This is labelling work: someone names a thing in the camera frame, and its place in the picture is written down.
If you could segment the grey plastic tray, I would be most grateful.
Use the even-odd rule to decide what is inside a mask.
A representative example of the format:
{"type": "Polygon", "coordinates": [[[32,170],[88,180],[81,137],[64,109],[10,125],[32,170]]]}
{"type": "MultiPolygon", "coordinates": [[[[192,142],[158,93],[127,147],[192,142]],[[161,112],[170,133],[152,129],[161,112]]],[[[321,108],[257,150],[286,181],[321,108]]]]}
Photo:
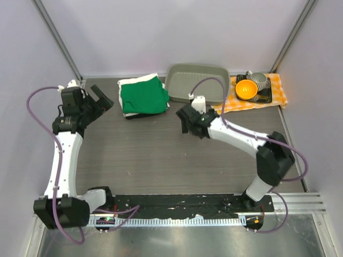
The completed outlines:
{"type": "Polygon", "coordinates": [[[225,68],[210,65],[175,64],[170,67],[165,87],[172,101],[187,103],[188,94],[195,86],[195,96],[204,96],[207,105],[219,105],[223,95],[230,90],[230,73],[225,68]]]}

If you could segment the orange bowl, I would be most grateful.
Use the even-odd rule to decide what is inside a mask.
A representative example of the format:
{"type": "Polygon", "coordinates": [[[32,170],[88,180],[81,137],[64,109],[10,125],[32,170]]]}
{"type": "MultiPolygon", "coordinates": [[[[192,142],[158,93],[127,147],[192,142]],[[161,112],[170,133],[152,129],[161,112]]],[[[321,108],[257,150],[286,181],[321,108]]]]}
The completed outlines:
{"type": "Polygon", "coordinates": [[[258,87],[252,80],[241,80],[236,84],[235,93],[242,100],[252,99],[257,95],[258,87]]]}

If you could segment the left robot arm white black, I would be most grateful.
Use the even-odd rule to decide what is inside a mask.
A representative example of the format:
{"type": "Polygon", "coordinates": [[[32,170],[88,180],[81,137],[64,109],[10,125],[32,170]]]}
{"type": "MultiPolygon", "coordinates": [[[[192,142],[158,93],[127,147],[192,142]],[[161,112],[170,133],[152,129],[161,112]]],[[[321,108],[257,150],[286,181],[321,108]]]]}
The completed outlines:
{"type": "Polygon", "coordinates": [[[81,196],[76,192],[77,162],[85,130],[114,105],[97,85],[91,90],[98,100],[79,86],[58,87],[62,103],[51,128],[46,129],[55,144],[53,165],[42,198],[33,204],[34,213],[48,229],[86,226],[92,212],[98,209],[107,214],[115,205],[108,186],[91,187],[81,196]]]}

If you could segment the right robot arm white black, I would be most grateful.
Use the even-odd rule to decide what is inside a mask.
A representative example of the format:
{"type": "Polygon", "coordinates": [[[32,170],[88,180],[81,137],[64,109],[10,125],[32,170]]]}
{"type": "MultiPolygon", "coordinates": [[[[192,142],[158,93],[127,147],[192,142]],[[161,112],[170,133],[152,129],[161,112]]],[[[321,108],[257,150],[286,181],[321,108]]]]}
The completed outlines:
{"type": "Polygon", "coordinates": [[[262,205],[262,198],[278,186],[295,162],[285,137],[274,131],[271,135],[254,132],[232,124],[213,109],[201,113],[190,104],[176,112],[182,132],[199,138],[218,140],[232,145],[256,159],[257,175],[241,196],[247,211],[262,205]]]}

